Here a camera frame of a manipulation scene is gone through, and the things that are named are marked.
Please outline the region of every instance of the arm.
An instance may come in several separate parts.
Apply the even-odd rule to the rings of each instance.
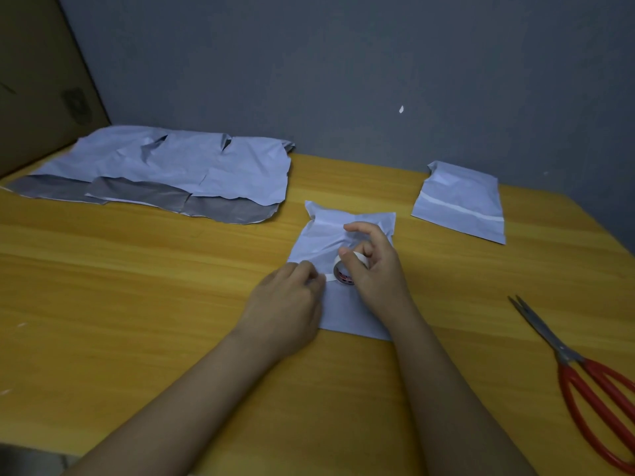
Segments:
[[[354,249],[370,259],[370,269],[350,249],[339,254],[362,299],[393,337],[430,475],[535,476],[419,314],[384,233],[366,222],[344,228],[370,235]]]
[[[306,261],[266,276],[234,330],[65,476],[187,474],[250,388],[277,361],[313,340],[324,283],[324,275]]]

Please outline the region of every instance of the scissor blade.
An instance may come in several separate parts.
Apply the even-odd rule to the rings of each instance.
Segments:
[[[529,304],[523,301],[519,296],[516,296],[516,300],[507,296],[511,303],[516,307],[516,310],[525,318],[527,322],[536,330],[538,334],[553,348],[558,354],[560,359],[564,362],[570,362],[572,360],[581,361],[584,358],[573,349],[570,349],[565,343],[563,343],[558,336],[556,336],[544,320],[540,318],[536,312],[534,312]]]

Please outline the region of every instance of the forearm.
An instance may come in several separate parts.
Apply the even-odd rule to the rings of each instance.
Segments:
[[[266,350],[230,333],[66,475],[187,474],[234,407],[273,364]]]
[[[417,309],[402,310],[389,330],[430,475],[535,476]]]

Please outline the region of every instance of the tape roll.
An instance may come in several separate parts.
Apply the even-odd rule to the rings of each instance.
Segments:
[[[359,252],[353,252],[353,254],[355,254],[355,256],[361,261],[362,264],[366,266],[366,268],[369,268],[370,262],[365,255],[360,254]],[[333,262],[333,277],[337,281],[346,284],[347,286],[355,285],[355,282],[353,282],[353,277],[351,277],[351,274],[348,272],[348,270],[346,270],[346,267],[344,266],[342,259],[340,259],[340,256],[337,256],[335,258],[335,262]]]

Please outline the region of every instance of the table surface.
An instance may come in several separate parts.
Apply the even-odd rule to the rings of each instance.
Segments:
[[[279,213],[246,226],[0,190],[0,442],[92,448],[234,326],[313,200],[397,213],[394,245],[419,309],[539,474],[620,474],[583,440],[553,352],[506,297],[520,294],[576,350],[634,378],[635,258],[563,195],[501,186],[501,246],[411,217],[421,173],[292,160]],[[415,475],[423,461],[393,345],[320,331],[249,394],[195,472]]]

